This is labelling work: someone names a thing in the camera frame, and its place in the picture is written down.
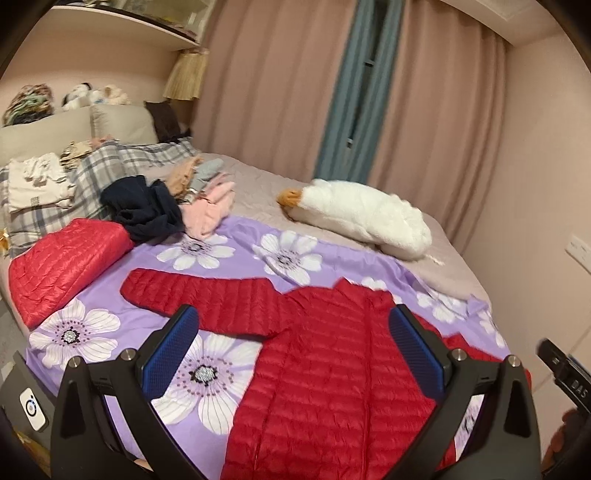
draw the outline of blue curtain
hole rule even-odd
[[[316,163],[314,177],[317,179],[346,180],[347,169],[343,160],[348,153],[365,60],[370,53],[373,15],[374,0],[359,0]]]
[[[396,61],[404,0],[389,0],[369,79],[376,0],[359,0],[314,176],[365,183],[378,146]]]

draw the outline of electrical outlet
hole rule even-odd
[[[571,235],[566,251],[573,257],[585,270],[591,273],[591,247],[583,242],[579,237]]]

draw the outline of purple floral bedsheet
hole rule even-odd
[[[282,292],[304,285],[330,287],[345,277],[374,290],[389,290],[397,303],[405,303],[444,336],[461,333],[469,344],[498,358],[509,353],[484,301],[440,294],[392,257],[230,216],[205,241],[182,235],[134,248],[33,331],[27,365],[52,392],[57,393],[72,356],[88,362],[115,358],[125,348],[138,348],[165,324],[166,318],[130,305],[119,293],[128,273],[138,267],[210,278],[268,277]],[[164,396],[152,402],[178,444],[210,480],[220,477],[233,416],[260,348],[254,340],[200,331]],[[117,402],[107,402],[124,445],[141,457]],[[475,399],[465,421],[468,430],[456,436],[457,449],[465,443],[462,435],[469,435],[479,404]]]

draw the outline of pink curtain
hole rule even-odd
[[[505,42],[440,0],[407,0],[369,184],[435,217],[460,253],[488,190],[505,97]]]
[[[229,0],[192,132],[203,151],[310,180],[355,0]]]

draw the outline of white goose plush toy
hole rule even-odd
[[[417,260],[431,246],[431,230],[419,209],[367,185],[316,179],[301,190],[284,190],[277,202],[297,222],[379,245],[402,260]]]

